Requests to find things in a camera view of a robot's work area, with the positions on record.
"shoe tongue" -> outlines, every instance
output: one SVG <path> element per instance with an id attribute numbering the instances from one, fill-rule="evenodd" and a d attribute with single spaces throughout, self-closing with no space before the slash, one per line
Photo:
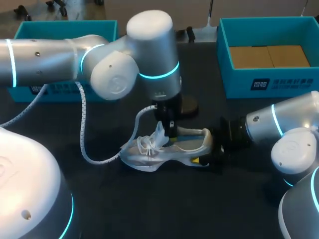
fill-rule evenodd
<path id="1" fill-rule="evenodd" d="M 156 147 L 162 147 L 169 141 L 169 137 L 165 136 L 165 130 L 161 121 L 159 121 L 156 126 L 156 130 L 154 132 L 154 137 L 152 141 Z"/>

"screw hole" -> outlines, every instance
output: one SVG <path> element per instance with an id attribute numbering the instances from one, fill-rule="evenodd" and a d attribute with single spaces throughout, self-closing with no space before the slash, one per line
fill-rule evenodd
<path id="1" fill-rule="evenodd" d="M 31 219 L 31 213 L 28 210 L 23 210 L 21 215 L 26 220 L 30 220 Z"/>

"shoe sole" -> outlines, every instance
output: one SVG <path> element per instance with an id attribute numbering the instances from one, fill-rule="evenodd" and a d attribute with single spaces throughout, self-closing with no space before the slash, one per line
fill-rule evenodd
<path id="1" fill-rule="evenodd" d="M 192 158 L 182 158 L 182 159 L 171 159 L 171 160 L 175 160 L 178 162 L 181 162 L 182 164 L 186 165 L 186 166 L 190 166 L 190 167 L 208 167 L 209 164 L 207 165 L 201 165 L 199 163 L 192 163 Z M 160 162 L 158 164 L 154 164 L 152 166 L 136 166 L 133 164 L 128 164 L 127 162 L 125 162 L 124 160 L 121 159 L 121 161 L 123 163 L 125 163 L 127 166 L 136 169 L 138 171 L 143 171 L 143 172 L 155 172 L 156 170 L 158 170 L 164 163 L 168 162 L 168 161 L 164 161 L 164 162 Z"/>

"chair leg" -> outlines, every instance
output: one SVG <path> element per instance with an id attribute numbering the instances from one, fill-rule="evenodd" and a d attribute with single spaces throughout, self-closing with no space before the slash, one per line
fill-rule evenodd
<path id="1" fill-rule="evenodd" d="M 26 8 L 23 5 L 18 6 L 18 8 L 16 8 L 14 10 L 14 12 L 18 16 L 23 16 L 25 21 L 32 21 L 31 16 L 29 15 L 28 11 L 26 10 Z"/>
<path id="2" fill-rule="evenodd" d="M 54 2 L 56 2 L 59 6 L 60 6 L 60 13 L 62 16 L 67 16 L 68 12 L 66 11 L 65 8 L 65 3 L 62 0 L 53 0 Z"/>

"glowing blue light ring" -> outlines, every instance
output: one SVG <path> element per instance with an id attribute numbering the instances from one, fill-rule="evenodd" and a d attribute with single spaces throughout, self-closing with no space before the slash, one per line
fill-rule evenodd
<path id="1" fill-rule="evenodd" d="M 277 126 L 277 129 L 279 131 L 279 134 L 280 134 L 280 136 L 283 136 L 283 132 L 281 131 L 281 128 L 279 126 L 279 123 L 278 123 L 278 120 L 277 120 L 277 117 L 275 114 L 275 106 L 273 104 L 271 105 L 271 112 L 273 113 L 273 118 L 274 118 L 275 124 Z"/>
<path id="2" fill-rule="evenodd" d="M 161 78 L 164 78 L 164 77 L 167 77 L 167 76 L 173 74 L 178 69 L 178 67 L 179 67 L 179 62 L 177 63 L 177 65 L 175 66 L 174 69 L 172 69 L 170 72 L 168 72 L 166 74 L 159 75 L 159 76 L 146 76 L 146 75 L 143 75 L 143 74 L 140 73 L 140 76 L 142 76 L 142 77 L 144 77 L 146 79 L 152 79 L 152 80 L 161 79 Z"/>
<path id="3" fill-rule="evenodd" d="M 12 67 L 12 87 L 16 87 L 15 60 L 14 60 L 14 54 L 13 54 L 13 47 L 12 47 L 11 41 L 9 39 L 6 39 L 6 45 L 8 46 L 8 49 L 9 49 L 11 67 Z"/>
<path id="4" fill-rule="evenodd" d="M 58 238 L 58 239 L 62 239 L 64 237 L 64 235 L 66 234 L 66 232 L 68 231 L 69 229 L 69 226 L 71 224 L 71 221 L 72 221 L 72 217 L 73 217 L 73 211 L 74 211 L 74 202 L 73 202 L 73 196 L 71 194 L 71 197 L 72 197 L 72 211 L 71 211 L 71 216 L 70 216 L 70 219 L 69 219 L 69 222 L 68 222 L 68 225 L 66 225 L 65 229 L 64 229 L 64 232 L 62 233 L 62 235 Z"/>
<path id="5" fill-rule="evenodd" d="M 315 174 L 316 174 L 318 168 L 315 169 L 315 171 L 313 172 L 313 175 L 311 176 L 311 194 L 313 196 L 313 200 L 314 200 L 315 206 L 317 208 L 317 211 L 319 212 L 319 203 L 318 203 L 318 200 L 317 200 L 317 197 L 315 194 Z"/>
<path id="6" fill-rule="evenodd" d="M 293 185 L 290 184 L 289 182 L 287 182 L 285 179 L 284 179 L 284 181 L 285 181 L 289 186 L 293 187 Z"/>
<path id="7" fill-rule="evenodd" d="M 84 62 L 84 58 L 87 56 L 87 54 L 89 54 L 90 51 L 92 51 L 93 49 L 99 47 L 99 46 L 104 46 L 104 44 L 100 44 L 100 45 L 96 45 L 91 47 L 90 49 L 86 50 L 86 52 L 84 53 L 82 59 L 81 59 L 81 63 L 80 63 L 80 69 L 81 69 L 81 73 L 83 74 L 83 62 Z"/>

